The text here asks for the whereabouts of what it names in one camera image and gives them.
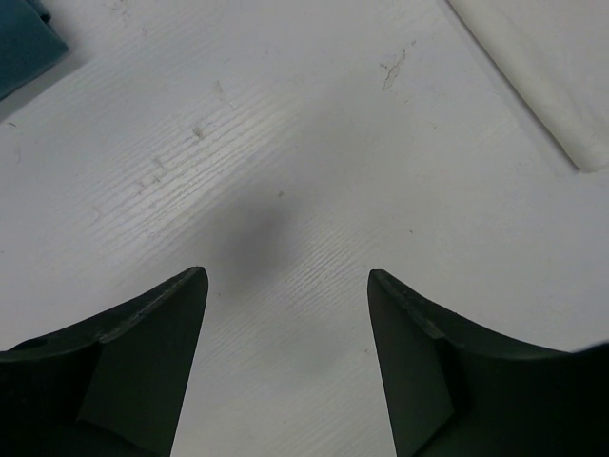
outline dark green plastic part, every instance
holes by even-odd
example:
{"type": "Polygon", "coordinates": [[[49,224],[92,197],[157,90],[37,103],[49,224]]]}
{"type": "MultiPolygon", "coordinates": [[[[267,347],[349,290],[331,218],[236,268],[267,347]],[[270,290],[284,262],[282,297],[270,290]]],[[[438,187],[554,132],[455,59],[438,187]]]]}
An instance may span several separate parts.
{"type": "Polygon", "coordinates": [[[0,0],[0,100],[68,52],[49,20],[40,0],[0,0]]]}
{"type": "Polygon", "coordinates": [[[368,300],[398,457],[609,456],[609,345],[529,345],[384,271],[368,300]]]}
{"type": "Polygon", "coordinates": [[[0,455],[167,457],[206,304],[191,268],[0,352],[0,455]]]}

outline wood grain texture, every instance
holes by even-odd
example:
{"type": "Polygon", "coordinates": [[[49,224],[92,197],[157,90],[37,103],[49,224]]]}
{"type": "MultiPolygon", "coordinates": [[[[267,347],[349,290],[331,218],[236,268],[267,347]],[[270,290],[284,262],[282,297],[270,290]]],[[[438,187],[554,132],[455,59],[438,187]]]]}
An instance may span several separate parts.
{"type": "Polygon", "coordinates": [[[609,181],[553,162],[442,2],[47,4],[78,65],[0,126],[0,345],[205,266],[174,456],[395,455],[372,268],[607,337],[609,181]]]}

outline stain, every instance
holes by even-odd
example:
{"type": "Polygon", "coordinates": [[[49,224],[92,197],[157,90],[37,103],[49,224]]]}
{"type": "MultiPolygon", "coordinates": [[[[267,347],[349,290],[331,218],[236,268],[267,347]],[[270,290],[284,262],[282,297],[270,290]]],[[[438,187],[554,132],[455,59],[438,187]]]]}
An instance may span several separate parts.
{"type": "Polygon", "coordinates": [[[200,127],[195,127],[192,130],[192,133],[194,133],[194,136],[199,138],[199,141],[204,140],[206,137],[205,134],[203,133],[203,129],[201,129],[200,127]]]}
{"type": "MultiPolygon", "coordinates": [[[[320,303],[313,292],[313,301],[307,297],[303,303],[320,303]]],[[[334,330],[314,316],[304,316],[285,309],[285,323],[266,324],[256,329],[255,351],[257,369],[272,382],[273,391],[282,394],[309,385],[310,380],[323,378],[345,356],[345,344],[334,330]],[[281,367],[281,376],[271,380],[268,367],[281,367]],[[287,375],[292,381],[285,383],[287,375]]]]}
{"type": "Polygon", "coordinates": [[[112,13],[122,18],[123,27],[128,26],[128,19],[130,17],[128,0],[116,0],[109,9],[112,13]]]}
{"type": "Polygon", "coordinates": [[[400,75],[400,69],[402,68],[403,62],[406,60],[406,50],[402,50],[402,55],[396,64],[391,67],[387,73],[387,77],[384,79],[383,90],[391,89],[393,83],[396,82],[396,78],[400,75]]]}

